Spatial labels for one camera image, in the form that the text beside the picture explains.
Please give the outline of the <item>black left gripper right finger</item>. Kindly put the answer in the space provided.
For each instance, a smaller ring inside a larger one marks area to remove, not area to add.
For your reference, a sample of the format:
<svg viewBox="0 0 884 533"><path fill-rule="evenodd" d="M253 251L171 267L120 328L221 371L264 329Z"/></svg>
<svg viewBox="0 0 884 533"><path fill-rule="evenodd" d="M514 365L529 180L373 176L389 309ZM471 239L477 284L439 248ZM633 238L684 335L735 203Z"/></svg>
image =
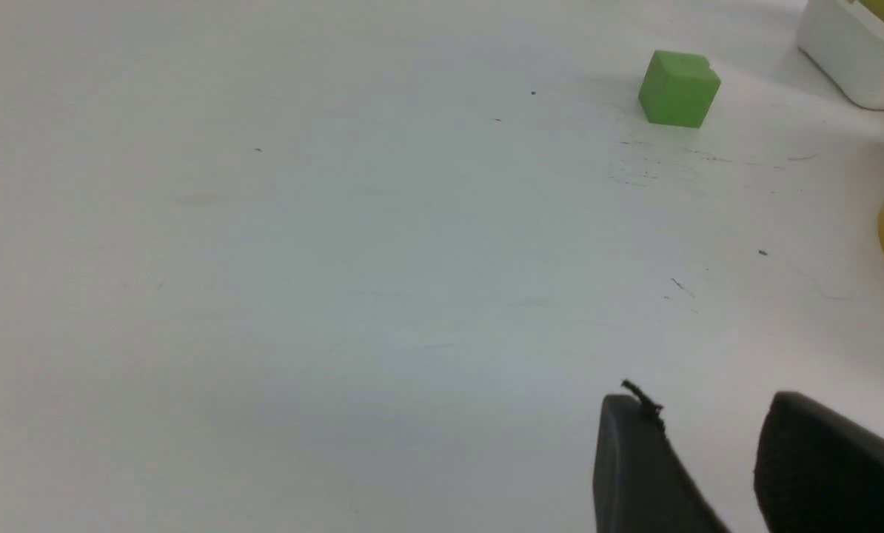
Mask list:
<svg viewBox="0 0 884 533"><path fill-rule="evenodd" d="M884 532L884 439L807 395L777 392L754 493L770 532Z"/></svg>

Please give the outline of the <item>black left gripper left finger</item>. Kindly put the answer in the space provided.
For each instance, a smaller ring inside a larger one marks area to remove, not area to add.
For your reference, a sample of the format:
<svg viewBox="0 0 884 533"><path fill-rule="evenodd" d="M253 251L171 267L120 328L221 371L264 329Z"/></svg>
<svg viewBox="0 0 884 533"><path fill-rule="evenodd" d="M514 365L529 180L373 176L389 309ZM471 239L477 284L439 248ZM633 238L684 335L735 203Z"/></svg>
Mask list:
<svg viewBox="0 0 884 533"><path fill-rule="evenodd" d="M663 409L635 383L605 395L593 502L597 532L726 532L666 434Z"/></svg>

